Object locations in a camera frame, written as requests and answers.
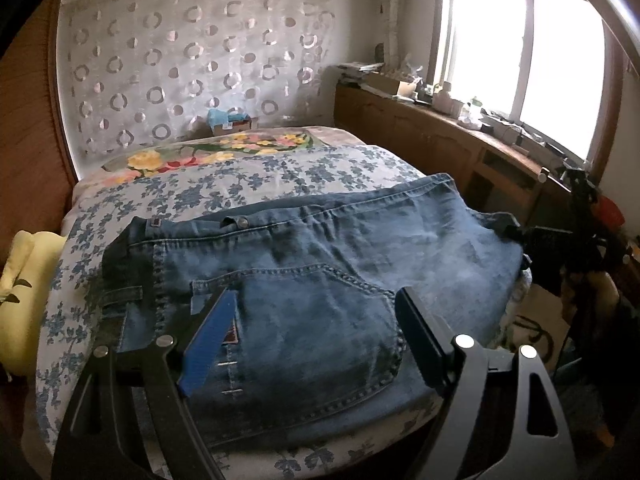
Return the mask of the brown wooden wardrobe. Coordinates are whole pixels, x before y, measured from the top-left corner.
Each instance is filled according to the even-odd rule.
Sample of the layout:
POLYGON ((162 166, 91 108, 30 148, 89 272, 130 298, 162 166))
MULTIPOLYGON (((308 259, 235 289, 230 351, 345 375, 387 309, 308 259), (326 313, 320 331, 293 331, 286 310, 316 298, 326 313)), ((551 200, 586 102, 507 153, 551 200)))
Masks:
POLYGON ((1 58, 1 259, 14 235, 58 232, 75 184, 58 98, 61 0, 42 0, 1 58))

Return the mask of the circle patterned padded headboard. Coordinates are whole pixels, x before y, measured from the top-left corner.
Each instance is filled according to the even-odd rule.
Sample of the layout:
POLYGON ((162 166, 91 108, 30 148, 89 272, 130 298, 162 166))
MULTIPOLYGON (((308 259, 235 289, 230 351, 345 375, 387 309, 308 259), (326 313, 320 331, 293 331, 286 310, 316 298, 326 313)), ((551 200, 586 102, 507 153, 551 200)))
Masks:
POLYGON ((80 164, 193 139, 207 112, 261 126, 326 121, 333 0, 72 0, 58 95, 80 164))

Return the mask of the blue tissue box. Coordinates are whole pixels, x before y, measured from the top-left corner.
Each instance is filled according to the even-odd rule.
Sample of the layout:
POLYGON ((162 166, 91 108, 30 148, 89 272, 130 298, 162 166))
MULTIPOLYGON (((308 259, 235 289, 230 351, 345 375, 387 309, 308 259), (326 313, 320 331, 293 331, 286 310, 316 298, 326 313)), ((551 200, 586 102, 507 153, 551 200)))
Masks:
POLYGON ((257 122, 244 112, 232 110, 224 112, 218 108, 210 108, 207 112, 206 124, 214 136, 224 136, 230 133, 241 133, 253 129, 257 122))

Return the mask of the yellow plush toy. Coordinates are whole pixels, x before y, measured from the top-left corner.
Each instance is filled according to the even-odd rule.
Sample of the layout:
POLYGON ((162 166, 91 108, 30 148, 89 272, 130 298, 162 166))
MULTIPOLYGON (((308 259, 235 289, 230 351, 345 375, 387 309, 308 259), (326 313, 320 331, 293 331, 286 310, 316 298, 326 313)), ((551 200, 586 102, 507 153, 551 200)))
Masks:
POLYGON ((66 238, 18 231, 1 274, 1 364, 16 376, 35 374, 40 325, 66 238))

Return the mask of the long wooden sideboard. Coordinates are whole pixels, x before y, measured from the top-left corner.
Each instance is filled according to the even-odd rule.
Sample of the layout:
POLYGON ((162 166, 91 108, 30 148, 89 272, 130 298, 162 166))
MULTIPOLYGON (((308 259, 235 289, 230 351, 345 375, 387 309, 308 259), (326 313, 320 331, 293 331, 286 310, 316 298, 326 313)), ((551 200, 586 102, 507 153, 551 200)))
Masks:
POLYGON ((352 84, 336 86, 334 122, 424 174, 446 172, 475 210, 509 211, 526 226, 570 227, 568 188, 548 168, 487 133, 352 84))

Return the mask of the colourful floral bed sheet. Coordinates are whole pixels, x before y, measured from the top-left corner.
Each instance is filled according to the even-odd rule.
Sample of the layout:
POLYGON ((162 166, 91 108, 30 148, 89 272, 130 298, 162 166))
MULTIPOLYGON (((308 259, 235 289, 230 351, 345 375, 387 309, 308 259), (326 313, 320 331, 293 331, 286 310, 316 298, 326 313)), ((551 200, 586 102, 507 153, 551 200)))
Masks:
POLYGON ((112 158, 81 179, 74 187, 73 201, 78 202, 104 188, 178 169, 211 165, 246 156, 309 151, 315 148, 324 150, 361 144, 363 142, 360 139, 346 130, 308 126, 252 129, 142 148, 112 158))

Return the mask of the blue denim jeans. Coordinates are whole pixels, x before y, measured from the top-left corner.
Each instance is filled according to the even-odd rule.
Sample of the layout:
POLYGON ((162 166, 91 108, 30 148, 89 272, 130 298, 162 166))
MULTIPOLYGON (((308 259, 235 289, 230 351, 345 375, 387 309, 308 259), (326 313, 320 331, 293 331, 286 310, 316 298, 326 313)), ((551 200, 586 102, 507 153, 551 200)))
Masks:
POLYGON ((234 321, 188 395, 206 444, 328 440, 431 395, 396 321, 399 289, 454 330, 495 337, 521 270, 517 225, 466 206, 446 174, 188 221, 134 218, 104 252, 96 338, 143 348, 227 289, 234 321))

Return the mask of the cardboard box on sideboard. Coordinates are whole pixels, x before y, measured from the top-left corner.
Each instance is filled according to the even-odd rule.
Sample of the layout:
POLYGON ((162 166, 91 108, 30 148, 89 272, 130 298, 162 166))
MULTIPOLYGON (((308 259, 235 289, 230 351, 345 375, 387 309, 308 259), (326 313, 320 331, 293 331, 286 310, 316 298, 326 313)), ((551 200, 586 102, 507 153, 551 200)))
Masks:
POLYGON ((416 83, 396 79, 394 77, 370 73, 364 78, 364 83, 371 88, 388 94, 389 96, 402 96, 411 98, 416 91, 416 83))

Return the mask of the blue floral white quilt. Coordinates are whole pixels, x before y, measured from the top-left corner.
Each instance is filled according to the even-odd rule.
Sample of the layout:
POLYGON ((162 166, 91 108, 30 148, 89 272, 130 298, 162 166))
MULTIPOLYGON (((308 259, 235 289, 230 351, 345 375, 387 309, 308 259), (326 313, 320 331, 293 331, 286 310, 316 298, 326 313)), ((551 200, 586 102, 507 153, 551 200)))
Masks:
MULTIPOLYGON (((47 446, 58 442, 80 373, 98 344, 102 321, 102 260, 106 248, 134 218, 188 221, 218 211, 284 198, 369 192, 428 177, 374 145, 254 155, 178 169, 104 188, 78 200, 73 225, 44 311, 36 368, 36 414, 47 446)), ((498 346, 532 278, 521 264, 495 337, 498 346)), ((253 439, 207 447, 230 479, 311 479, 344 472, 407 440, 438 413, 428 399, 366 428, 305 444, 265 445, 253 439)))

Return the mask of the white bottle on sideboard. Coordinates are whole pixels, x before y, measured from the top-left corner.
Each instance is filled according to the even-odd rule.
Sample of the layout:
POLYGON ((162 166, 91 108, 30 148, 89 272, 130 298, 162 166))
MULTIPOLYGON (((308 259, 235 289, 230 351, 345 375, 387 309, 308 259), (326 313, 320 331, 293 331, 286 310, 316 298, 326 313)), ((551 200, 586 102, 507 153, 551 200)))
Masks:
POLYGON ((452 110, 451 84, 443 81, 433 96, 433 107, 436 112, 450 115, 452 110))

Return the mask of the bright window with frame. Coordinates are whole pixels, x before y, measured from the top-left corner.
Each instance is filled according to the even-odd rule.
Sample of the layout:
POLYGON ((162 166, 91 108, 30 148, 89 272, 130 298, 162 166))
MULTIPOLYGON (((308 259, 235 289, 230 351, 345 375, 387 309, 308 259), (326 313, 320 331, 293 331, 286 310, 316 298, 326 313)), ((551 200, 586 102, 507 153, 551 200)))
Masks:
POLYGON ((601 181, 626 64, 604 0, 437 1, 434 81, 523 133, 538 162, 601 181))

